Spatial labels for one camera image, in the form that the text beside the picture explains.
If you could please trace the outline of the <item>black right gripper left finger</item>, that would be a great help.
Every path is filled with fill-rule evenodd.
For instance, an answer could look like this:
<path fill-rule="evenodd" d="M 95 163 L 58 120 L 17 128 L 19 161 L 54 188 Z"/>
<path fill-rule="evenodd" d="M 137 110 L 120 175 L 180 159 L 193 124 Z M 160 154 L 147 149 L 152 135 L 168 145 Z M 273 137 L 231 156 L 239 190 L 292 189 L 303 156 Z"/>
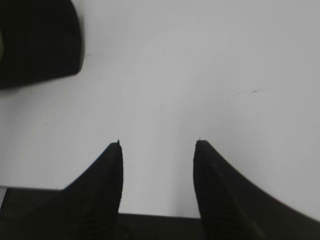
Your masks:
<path fill-rule="evenodd" d="M 112 240 L 123 191 L 123 153 L 111 143 L 70 185 L 16 219 L 2 240 Z"/>

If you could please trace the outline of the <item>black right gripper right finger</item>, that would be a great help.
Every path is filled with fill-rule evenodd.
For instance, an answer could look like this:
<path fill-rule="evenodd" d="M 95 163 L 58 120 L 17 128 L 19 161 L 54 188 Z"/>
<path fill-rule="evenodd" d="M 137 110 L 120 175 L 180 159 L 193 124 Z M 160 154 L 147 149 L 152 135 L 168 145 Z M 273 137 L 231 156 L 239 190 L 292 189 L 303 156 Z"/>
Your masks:
<path fill-rule="evenodd" d="M 193 157 L 193 185 L 207 240 L 318 240 L 320 223 L 245 178 L 206 140 Z"/>

